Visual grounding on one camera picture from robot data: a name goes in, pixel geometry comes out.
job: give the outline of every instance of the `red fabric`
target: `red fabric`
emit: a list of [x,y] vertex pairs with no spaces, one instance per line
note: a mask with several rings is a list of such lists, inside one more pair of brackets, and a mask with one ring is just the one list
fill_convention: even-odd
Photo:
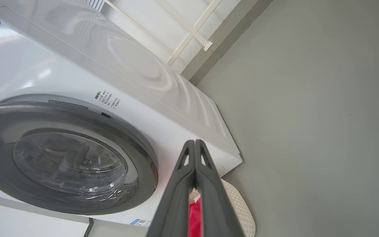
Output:
[[189,205],[188,237],[201,237],[201,198]]

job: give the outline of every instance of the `washing machine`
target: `washing machine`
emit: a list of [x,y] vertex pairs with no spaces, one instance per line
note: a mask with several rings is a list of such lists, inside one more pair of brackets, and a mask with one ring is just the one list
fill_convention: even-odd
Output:
[[0,0],[0,197],[152,220],[185,141],[241,163],[214,101],[83,0]]

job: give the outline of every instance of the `washing machine drum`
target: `washing machine drum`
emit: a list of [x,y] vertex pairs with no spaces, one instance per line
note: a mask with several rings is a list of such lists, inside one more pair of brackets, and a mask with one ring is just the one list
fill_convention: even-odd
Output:
[[0,104],[0,190],[82,215],[146,201],[158,182],[153,148],[128,123],[108,117],[60,103]]

